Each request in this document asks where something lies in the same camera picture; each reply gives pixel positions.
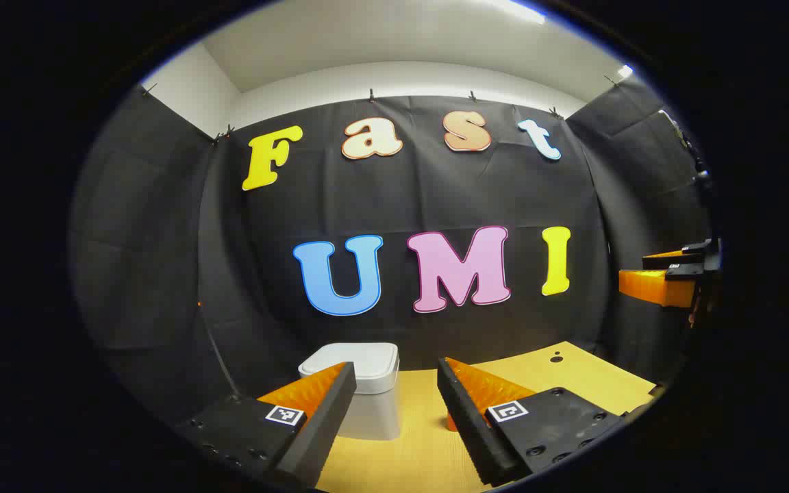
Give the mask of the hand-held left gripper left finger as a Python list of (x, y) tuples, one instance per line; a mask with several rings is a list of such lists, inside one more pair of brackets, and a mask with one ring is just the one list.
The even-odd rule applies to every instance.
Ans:
[(336, 363), (257, 399), (230, 396), (175, 430), (209, 459), (283, 490), (315, 489), (356, 390)]

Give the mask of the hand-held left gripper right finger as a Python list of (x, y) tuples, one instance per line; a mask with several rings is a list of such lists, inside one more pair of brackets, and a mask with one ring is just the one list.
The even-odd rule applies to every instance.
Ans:
[(625, 416), (564, 387), (527, 390), (448, 357), (436, 385), (480, 481), (491, 487), (542, 475), (625, 425)]

